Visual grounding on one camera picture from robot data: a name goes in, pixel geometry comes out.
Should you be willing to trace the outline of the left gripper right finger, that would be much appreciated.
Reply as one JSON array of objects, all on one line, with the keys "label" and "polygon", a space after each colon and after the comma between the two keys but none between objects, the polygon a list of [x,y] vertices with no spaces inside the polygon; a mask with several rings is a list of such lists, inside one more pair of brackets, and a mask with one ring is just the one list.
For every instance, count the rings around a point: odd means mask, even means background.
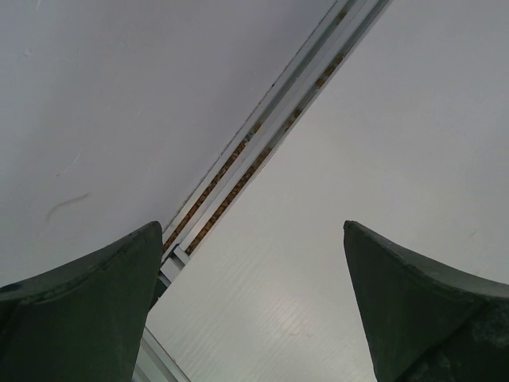
[{"label": "left gripper right finger", "polygon": [[344,253],[378,381],[506,381],[508,286],[355,221]]}]

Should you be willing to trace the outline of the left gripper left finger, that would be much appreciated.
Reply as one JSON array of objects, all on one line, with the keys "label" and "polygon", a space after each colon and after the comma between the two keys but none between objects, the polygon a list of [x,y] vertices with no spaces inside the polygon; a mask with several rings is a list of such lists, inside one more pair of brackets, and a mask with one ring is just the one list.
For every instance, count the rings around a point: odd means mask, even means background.
[{"label": "left gripper left finger", "polygon": [[161,266],[162,228],[1,289],[3,381],[129,381]]}]

